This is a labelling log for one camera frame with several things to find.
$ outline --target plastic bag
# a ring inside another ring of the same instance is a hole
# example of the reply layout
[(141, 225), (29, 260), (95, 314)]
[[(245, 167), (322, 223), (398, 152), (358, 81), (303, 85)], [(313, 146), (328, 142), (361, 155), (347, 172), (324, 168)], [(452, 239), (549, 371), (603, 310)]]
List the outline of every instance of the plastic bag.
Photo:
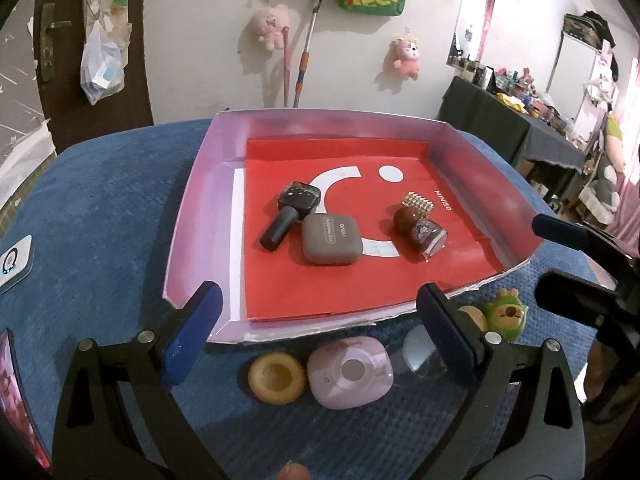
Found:
[(80, 85), (92, 105), (124, 88), (120, 49), (110, 40), (100, 22), (94, 23), (84, 44)]

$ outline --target pink plush toy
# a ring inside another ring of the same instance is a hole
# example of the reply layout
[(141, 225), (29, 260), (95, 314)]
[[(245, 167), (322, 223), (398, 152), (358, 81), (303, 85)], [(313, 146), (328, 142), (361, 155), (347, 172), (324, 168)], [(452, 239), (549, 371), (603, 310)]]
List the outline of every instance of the pink plush toy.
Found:
[(520, 78), (520, 80), (518, 81), (521, 85), (528, 87), (531, 84), (533, 84), (533, 82), (535, 81), (535, 79), (533, 79), (531, 77), (531, 72), (529, 70), (528, 67), (524, 67), (524, 69), (522, 69), (522, 77)]
[(258, 40), (270, 52), (284, 49), (282, 29), (290, 27), (289, 9), (284, 5), (265, 7), (255, 11), (252, 19), (255, 30), (260, 34)]
[(394, 63), (394, 68), (401, 75), (407, 75), (414, 80), (418, 79), (418, 72), (420, 72), (418, 40), (398, 38), (396, 40), (396, 54), (398, 55), (398, 60)]

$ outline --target white curved logo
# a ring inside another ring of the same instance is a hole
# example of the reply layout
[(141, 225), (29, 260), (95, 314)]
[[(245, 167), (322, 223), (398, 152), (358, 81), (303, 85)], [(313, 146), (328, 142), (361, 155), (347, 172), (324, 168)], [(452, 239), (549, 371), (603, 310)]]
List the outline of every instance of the white curved logo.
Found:
[[(399, 168), (395, 166), (382, 166), (378, 171), (380, 177), (388, 182), (400, 182), (404, 179), (404, 175)], [(322, 192), (320, 203), (316, 209), (317, 213), (327, 213), (326, 206), (324, 205), (324, 199), (326, 192), (336, 182), (340, 182), (345, 178), (355, 178), (362, 176), (357, 166), (343, 166), (341, 168), (335, 168), (334, 170), (328, 170), (319, 174), (311, 181), (312, 186), (316, 186)], [(390, 240), (371, 240), (370, 238), (362, 238), (363, 251), (362, 254), (366, 256), (378, 256), (380, 258), (395, 258), (400, 256), (394, 243)]]

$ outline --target brown door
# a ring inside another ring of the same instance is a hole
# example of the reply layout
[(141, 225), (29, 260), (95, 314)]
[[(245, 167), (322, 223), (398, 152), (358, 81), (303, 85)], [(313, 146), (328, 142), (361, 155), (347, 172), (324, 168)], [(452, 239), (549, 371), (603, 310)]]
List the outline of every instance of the brown door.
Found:
[(38, 67), (38, 88), (42, 110), (50, 119), (49, 130), (60, 153), (64, 149), (113, 132), (153, 124), (146, 86), (142, 32), (142, 2), (129, 1), (132, 32), (129, 63), (125, 67), (124, 89), (110, 97), (89, 104), (80, 86), (80, 61), (84, 47), (84, 0), (36, 0), (33, 21), (33, 51), (40, 58), (40, 22), (42, 6), (54, 3), (56, 22), (71, 21), (69, 27), (54, 28), (54, 76), (42, 81)]

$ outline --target gray tablecloth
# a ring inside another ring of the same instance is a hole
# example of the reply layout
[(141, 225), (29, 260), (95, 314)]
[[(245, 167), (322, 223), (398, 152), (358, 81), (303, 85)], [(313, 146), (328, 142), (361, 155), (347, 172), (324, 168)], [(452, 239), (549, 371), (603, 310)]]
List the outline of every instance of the gray tablecloth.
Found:
[(514, 168), (523, 160), (539, 160), (582, 171), (585, 153), (553, 128), (457, 76), (444, 94), (438, 120), (484, 140)]

